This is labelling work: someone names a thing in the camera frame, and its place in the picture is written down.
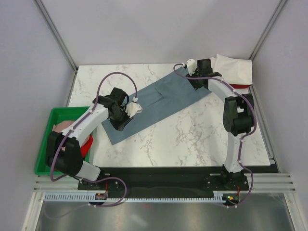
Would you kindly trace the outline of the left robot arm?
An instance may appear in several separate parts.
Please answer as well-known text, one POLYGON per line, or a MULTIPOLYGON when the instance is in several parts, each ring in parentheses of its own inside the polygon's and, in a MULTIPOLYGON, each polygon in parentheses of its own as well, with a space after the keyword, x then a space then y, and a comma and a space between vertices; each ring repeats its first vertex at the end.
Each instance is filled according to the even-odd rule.
POLYGON ((50 167, 50 178, 54 171, 60 171, 65 176, 86 179, 95 189, 105 185, 105 176, 101 169, 84 161, 81 146, 91 133, 105 120, 109 120, 115 130, 122 131, 133 119, 141 106, 138 98, 129 99, 119 88, 113 88, 106 96, 97 95, 89 109, 72 125, 60 132, 52 131, 48 135, 46 146, 46 165, 50 167))

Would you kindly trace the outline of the blue-grey t-shirt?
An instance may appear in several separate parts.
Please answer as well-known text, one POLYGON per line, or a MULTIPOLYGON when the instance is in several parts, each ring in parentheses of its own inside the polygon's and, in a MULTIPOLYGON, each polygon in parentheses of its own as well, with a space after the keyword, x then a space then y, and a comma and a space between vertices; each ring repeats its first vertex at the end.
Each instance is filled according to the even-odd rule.
POLYGON ((142 112, 136 114, 123 129, 117 131, 110 122, 102 126, 112 145, 150 127, 151 125, 189 107, 211 92, 205 88, 195 90, 190 82, 175 72, 138 91, 138 104, 142 112))

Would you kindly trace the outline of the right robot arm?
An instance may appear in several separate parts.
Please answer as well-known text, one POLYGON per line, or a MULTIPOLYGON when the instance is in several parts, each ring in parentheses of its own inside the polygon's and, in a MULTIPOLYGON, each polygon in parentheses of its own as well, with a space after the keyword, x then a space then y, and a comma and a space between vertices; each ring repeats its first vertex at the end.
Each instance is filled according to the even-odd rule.
POLYGON ((187 77, 195 90, 202 87, 218 96, 224 103, 223 126, 228 134, 227 156, 220 174, 221 186, 225 189, 244 183, 244 168, 241 160, 243 138, 256 128, 253 96, 239 94, 219 72, 214 72, 210 59, 186 61, 187 77))

